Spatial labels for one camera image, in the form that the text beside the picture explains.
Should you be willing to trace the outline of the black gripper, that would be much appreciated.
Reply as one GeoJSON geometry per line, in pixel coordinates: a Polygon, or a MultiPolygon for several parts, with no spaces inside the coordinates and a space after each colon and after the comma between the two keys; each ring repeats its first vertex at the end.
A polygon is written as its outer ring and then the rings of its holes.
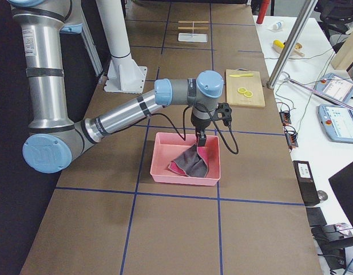
{"type": "Polygon", "coordinates": [[[191,123],[196,131],[196,145],[198,147],[204,147],[207,141],[205,129],[211,124],[211,118],[208,112],[193,110],[191,114],[191,123]]]}

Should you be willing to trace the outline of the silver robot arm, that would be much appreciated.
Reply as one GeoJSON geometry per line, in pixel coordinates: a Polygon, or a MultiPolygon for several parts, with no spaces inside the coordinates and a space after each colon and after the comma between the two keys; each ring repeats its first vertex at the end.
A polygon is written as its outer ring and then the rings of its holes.
{"type": "Polygon", "coordinates": [[[89,119],[89,95],[75,108],[62,63],[62,33],[79,33],[85,45],[91,40],[80,1],[10,1],[13,19],[22,30],[29,82],[31,116],[29,137],[22,146],[25,162],[38,172],[51,174],[67,168],[103,138],[124,131],[171,105],[191,108],[196,148],[205,144],[205,129],[221,110],[223,77],[213,71],[196,78],[157,80],[143,91],[147,68],[132,57],[120,1],[97,1],[102,29],[110,51],[108,85],[113,92],[136,97],[107,113],[89,119]]]}

